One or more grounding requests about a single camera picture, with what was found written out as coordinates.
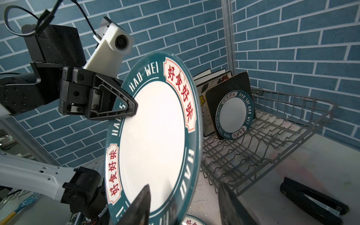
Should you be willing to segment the white square plate inner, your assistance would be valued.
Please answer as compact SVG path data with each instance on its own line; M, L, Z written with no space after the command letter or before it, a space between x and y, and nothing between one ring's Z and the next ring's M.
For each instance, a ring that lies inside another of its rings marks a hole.
M194 77L193 77L193 80L195 81L195 80L197 80L197 79L200 79L200 78L202 78L202 77L205 77L205 76L207 76L207 75L210 75L211 73L212 73L212 71L211 71L211 69L209 68L209 69L201 72L200 74L194 76Z

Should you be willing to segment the black stapler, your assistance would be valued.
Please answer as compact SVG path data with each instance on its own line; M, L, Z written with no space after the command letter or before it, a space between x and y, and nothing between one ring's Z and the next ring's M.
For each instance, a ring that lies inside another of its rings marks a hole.
M288 177L284 178L280 192L323 225L342 225L340 216L350 212L346 204Z

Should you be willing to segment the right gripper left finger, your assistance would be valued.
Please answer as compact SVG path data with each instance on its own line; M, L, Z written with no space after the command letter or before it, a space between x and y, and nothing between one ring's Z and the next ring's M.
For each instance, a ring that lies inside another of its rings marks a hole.
M117 225L148 225L151 207L150 186L145 185Z

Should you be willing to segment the black square plate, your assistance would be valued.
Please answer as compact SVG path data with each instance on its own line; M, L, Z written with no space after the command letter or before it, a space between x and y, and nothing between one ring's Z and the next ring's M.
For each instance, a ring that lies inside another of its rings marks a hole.
M223 99L223 97L228 94L231 91L234 90L240 90L240 91L244 91L246 92L253 100L253 95L251 93L251 88L250 88L250 81L249 81L249 76L247 72L241 72L235 76L232 76L231 78L223 81L222 83L216 85L215 87L209 89L206 93L205 93L205 97L208 103L208 107L210 110L210 115L211 115L211 119L215 128L215 132L213 134L216 134L218 136L219 139L223 140L217 129L216 129L216 124L215 124L215 117L216 117L216 111L218 108L218 105L220 103L220 101Z

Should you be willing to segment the green rim round plate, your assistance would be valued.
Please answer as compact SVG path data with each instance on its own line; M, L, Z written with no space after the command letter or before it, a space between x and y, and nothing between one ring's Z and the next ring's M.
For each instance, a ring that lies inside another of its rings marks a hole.
M182 221L181 225L206 225L206 223L195 216L187 214L184 217L184 220Z

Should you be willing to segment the floral square plate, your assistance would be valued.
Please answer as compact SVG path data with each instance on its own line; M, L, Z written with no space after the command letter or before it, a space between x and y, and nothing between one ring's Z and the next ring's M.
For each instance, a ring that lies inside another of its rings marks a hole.
M208 103L205 97L205 93L215 87L216 85L222 83L223 81L232 77L231 71L217 71L206 77L199 78L195 80L197 87L197 92L199 94L199 102L202 112L202 124L203 124L203 136L207 137L215 132L215 128L211 119L210 110Z

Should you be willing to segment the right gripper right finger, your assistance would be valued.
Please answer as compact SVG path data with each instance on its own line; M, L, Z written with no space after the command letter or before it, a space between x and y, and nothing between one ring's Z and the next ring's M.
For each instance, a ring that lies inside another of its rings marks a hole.
M254 218L224 182L219 184L218 203L222 225L257 225Z

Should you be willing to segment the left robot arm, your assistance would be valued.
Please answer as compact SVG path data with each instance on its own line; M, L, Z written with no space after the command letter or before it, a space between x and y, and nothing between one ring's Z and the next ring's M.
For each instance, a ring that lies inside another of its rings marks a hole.
M98 45L85 59L76 28L49 25L22 34L31 53L33 72L1 76L1 118L20 115L59 100L63 115L83 115L92 121L133 116L137 102L116 78L134 39L104 18L95 34ZM72 213L96 218L107 205L99 188L100 174L92 169L52 166L1 152L1 185L48 196L68 204Z

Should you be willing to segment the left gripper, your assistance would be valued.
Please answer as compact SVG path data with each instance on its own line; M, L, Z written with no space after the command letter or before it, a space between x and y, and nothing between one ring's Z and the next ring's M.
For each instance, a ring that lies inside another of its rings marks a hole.
M138 103L122 81L84 69L86 62L76 28L49 25L25 38L33 73L22 79L22 111L59 100L64 115L84 115L92 121L134 116Z

